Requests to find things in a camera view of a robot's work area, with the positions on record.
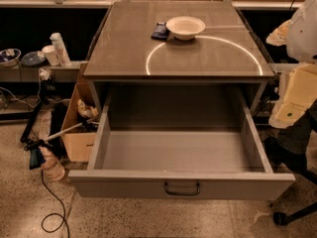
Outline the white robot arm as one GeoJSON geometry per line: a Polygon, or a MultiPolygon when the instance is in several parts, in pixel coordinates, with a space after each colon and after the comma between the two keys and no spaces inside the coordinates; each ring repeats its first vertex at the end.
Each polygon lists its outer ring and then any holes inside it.
{"type": "Polygon", "coordinates": [[[305,0],[292,18],[266,38],[273,46],[286,45],[287,55],[299,62],[280,78],[279,99],[269,124],[292,126],[317,99],[317,0],[305,0]]]}

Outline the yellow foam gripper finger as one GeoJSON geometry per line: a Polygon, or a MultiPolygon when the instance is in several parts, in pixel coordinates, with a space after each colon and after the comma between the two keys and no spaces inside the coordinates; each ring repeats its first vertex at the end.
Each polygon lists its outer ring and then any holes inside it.
{"type": "Polygon", "coordinates": [[[292,126],[317,99],[317,65],[301,63],[292,71],[284,71],[278,94],[268,124],[284,129],[292,126]]]}

